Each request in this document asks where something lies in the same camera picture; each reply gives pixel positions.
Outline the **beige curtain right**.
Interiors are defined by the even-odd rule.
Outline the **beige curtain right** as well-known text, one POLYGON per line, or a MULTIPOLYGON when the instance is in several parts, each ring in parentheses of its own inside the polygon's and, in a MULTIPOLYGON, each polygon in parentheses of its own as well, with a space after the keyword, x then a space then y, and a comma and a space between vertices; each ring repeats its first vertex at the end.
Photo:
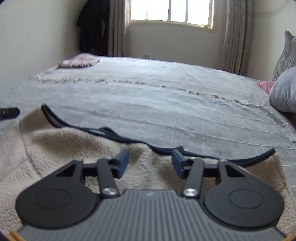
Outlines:
POLYGON ((245 75, 252 28, 252 0, 227 1, 219 70, 245 75))

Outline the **cream fleece garment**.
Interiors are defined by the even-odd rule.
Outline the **cream fleece garment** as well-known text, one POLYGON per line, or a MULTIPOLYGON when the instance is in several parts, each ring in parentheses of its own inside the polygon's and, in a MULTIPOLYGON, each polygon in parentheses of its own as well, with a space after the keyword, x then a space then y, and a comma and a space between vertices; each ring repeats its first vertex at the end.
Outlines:
POLYGON ((159 155, 145 144, 121 144, 70 127, 55 128, 38 108, 21 120, 5 121, 1 132, 1 232, 20 228, 15 211, 17 196, 25 188, 72 160, 87 163, 113 157, 121 149, 130 151, 130 163, 117 180, 127 188, 180 189, 167 155, 159 155))

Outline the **dark hanging clothes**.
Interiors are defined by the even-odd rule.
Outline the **dark hanging clothes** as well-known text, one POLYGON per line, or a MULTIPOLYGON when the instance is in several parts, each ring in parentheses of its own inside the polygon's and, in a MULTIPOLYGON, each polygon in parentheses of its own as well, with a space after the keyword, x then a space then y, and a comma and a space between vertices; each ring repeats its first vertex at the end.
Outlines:
POLYGON ((110 1, 88 0, 76 26, 80 28, 79 51, 108 55, 110 1))

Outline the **grey checked bedspread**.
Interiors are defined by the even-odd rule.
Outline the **grey checked bedspread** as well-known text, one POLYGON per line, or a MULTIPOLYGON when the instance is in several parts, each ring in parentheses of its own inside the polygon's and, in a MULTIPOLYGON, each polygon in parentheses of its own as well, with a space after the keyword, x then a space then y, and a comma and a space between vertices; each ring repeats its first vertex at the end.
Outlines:
POLYGON ((175 62, 103 57, 89 68, 53 67, 1 85, 1 107, 48 107, 72 126, 200 155, 244 159, 274 148, 295 189, 295 129, 258 81, 175 62))

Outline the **grey quilted headboard cushion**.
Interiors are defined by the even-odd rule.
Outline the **grey quilted headboard cushion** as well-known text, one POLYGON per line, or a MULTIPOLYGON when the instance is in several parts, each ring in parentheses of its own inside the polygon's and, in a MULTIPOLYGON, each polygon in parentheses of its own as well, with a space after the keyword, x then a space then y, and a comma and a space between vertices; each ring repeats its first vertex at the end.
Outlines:
POLYGON ((295 67, 296 61, 296 40, 288 30, 284 33, 285 36, 285 46, 281 53, 281 56, 274 68, 273 81, 278 80, 278 78, 288 69, 295 67))

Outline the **bright window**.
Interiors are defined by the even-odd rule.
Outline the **bright window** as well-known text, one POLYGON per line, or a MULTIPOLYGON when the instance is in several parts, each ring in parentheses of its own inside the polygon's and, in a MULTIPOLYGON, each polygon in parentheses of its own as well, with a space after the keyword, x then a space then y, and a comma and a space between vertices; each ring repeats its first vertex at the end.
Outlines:
POLYGON ((215 1, 141 0, 130 2, 132 22, 162 22, 212 29, 215 1))

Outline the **folded pink purple cloth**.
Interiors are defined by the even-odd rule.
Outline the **folded pink purple cloth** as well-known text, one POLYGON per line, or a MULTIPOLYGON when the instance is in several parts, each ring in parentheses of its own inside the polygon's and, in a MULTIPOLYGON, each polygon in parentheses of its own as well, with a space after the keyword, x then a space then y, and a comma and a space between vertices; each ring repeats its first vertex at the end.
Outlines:
POLYGON ((100 57, 88 53, 78 54, 73 58, 61 61, 59 68, 87 68, 96 65, 100 57))

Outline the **beige curtain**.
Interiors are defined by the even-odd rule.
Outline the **beige curtain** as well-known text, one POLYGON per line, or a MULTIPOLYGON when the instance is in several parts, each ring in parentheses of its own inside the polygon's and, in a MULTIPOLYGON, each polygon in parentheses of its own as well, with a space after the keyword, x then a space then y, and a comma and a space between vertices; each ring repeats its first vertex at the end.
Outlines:
POLYGON ((252 0, 227 1, 219 70, 245 75, 252 28, 252 0))
POLYGON ((128 56, 130 1, 112 0, 109 11, 108 56, 128 56))

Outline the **pink pillow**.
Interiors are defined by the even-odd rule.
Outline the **pink pillow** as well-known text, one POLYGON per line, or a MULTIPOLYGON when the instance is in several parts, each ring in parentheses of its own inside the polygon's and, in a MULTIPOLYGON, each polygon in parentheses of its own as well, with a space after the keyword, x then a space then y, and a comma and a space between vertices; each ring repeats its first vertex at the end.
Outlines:
POLYGON ((261 81, 257 85, 264 92, 266 92, 267 94, 269 94, 274 84, 275 84, 275 81, 269 80, 269 81, 261 81))

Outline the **grey blue pillow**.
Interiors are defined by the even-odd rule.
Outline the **grey blue pillow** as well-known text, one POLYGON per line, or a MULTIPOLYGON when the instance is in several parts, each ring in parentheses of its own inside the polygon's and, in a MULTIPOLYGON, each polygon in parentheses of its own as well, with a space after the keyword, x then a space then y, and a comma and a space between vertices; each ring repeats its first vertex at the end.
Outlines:
POLYGON ((269 93, 269 103, 278 111, 295 113, 295 67, 284 71, 269 93))

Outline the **beige curtain left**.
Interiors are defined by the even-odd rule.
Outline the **beige curtain left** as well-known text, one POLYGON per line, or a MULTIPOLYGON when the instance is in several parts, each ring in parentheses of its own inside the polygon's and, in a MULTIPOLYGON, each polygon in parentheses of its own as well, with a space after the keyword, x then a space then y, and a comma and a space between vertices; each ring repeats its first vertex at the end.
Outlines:
POLYGON ((108 56, 128 56, 130 1, 112 0, 109 11, 108 56))

